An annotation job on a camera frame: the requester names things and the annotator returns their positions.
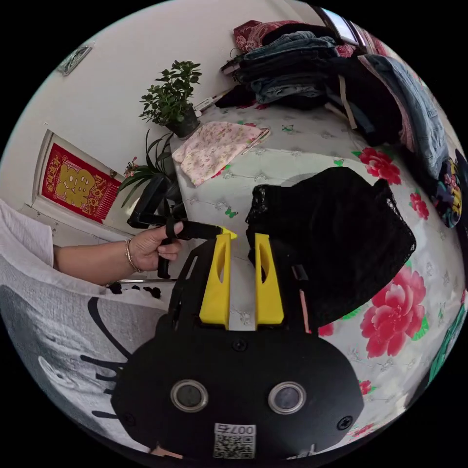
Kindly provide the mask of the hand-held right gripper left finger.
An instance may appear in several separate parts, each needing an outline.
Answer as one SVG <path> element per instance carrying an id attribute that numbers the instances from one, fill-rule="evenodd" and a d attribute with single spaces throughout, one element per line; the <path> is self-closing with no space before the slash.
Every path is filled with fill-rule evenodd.
<path id="1" fill-rule="evenodd" d="M 204 325 L 229 329 L 231 286 L 231 235 L 216 237 L 199 318 Z"/>

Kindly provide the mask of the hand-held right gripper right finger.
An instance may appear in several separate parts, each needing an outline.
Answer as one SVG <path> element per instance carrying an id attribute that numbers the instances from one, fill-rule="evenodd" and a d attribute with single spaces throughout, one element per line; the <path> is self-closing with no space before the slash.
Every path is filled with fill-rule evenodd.
<path id="1" fill-rule="evenodd" d="M 267 234 L 255 234 L 255 325 L 280 326 L 284 312 L 278 277 Z"/>

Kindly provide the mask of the person's left hand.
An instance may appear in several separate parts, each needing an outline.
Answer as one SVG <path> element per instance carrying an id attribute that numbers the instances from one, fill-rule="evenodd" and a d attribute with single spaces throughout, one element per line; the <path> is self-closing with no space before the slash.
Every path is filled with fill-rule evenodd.
<path id="1" fill-rule="evenodd" d="M 136 272 L 156 271 L 162 260 L 176 260 L 182 244 L 166 227 L 150 228 L 126 241 L 125 255 Z"/>

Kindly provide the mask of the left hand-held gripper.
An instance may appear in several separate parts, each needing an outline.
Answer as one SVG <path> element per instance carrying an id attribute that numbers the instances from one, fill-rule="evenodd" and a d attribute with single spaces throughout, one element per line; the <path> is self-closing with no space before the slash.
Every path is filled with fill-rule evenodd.
<path id="1" fill-rule="evenodd" d="M 237 239 L 237 234 L 229 230 L 226 227 L 219 227 L 216 225 L 210 225 L 205 223 L 198 223 L 193 221 L 182 221 L 183 229 L 176 234 L 175 225 L 179 221 L 173 217 L 158 217 L 157 227 L 164 227 L 166 237 L 163 239 L 161 245 L 169 245 L 173 243 L 175 239 L 191 240 L 191 239 L 203 239 L 210 240 L 216 239 L 220 234 L 229 235 L 231 240 Z"/>

